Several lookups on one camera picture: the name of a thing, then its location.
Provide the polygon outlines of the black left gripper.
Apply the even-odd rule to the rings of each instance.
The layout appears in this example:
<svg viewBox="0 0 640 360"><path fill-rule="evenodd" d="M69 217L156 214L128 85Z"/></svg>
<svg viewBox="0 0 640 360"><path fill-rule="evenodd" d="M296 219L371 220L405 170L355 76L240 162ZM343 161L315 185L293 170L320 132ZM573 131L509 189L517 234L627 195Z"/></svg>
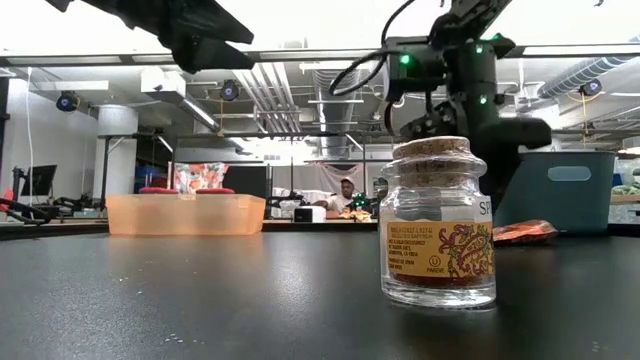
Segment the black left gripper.
<svg viewBox="0 0 640 360"><path fill-rule="evenodd" d="M174 62L190 74L202 70L250 70L255 65L252 58L223 42L251 44L254 34L215 0L85 2L117 16L131 29L139 27L160 36L168 34L172 26L187 34L206 37L189 38L172 47Z"/></svg>

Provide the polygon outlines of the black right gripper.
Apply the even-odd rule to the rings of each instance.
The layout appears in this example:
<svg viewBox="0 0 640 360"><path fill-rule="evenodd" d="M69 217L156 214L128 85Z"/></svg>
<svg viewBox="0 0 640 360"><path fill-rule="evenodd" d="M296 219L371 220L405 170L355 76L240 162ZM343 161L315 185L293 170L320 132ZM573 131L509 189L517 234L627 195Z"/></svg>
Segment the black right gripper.
<svg viewBox="0 0 640 360"><path fill-rule="evenodd" d="M515 44L494 40L438 41L422 37L390 37L384 72L387 106L384 126L407 139L463 136L478 142L541 148L551 144L551 128L539 118L500 118L503 96L497 92L496 61ZM425 96L425 114L401 128L392 125L392 105L408 93ZM496 212L520 166L517 148L498 148L489 156L489 195Z"/></svg>

